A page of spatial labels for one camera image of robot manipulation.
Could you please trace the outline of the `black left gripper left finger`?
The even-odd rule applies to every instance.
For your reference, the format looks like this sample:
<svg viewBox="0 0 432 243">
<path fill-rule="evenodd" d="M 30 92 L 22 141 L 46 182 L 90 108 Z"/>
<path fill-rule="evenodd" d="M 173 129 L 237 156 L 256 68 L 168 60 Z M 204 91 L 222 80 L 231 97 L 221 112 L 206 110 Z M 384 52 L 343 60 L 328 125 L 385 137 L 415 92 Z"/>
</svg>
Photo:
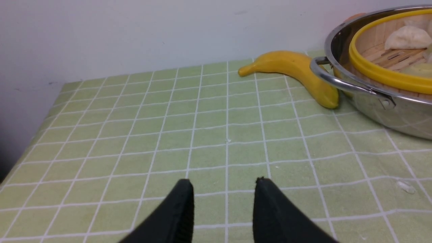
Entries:
<svg viewBox="0 0 432 243">
<path fill-rule="evenodd" d="M 121 243 L 191 243 L 194 228 L 194 192 L 180 179 L 159 206 Z"/>
</svg>

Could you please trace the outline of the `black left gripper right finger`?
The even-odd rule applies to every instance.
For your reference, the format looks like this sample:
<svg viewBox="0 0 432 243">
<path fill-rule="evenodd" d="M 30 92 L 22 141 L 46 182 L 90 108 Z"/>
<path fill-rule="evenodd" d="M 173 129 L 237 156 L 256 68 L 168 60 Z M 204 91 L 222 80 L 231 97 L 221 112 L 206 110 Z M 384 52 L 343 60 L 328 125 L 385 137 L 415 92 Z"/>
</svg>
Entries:
<svg viewBox="0 0 432 243">
<path fill-rule="evenodd" d="M 256 179 L 252 230 L 255 243 L 337 242 L 264 177 Z"/>
</svg>

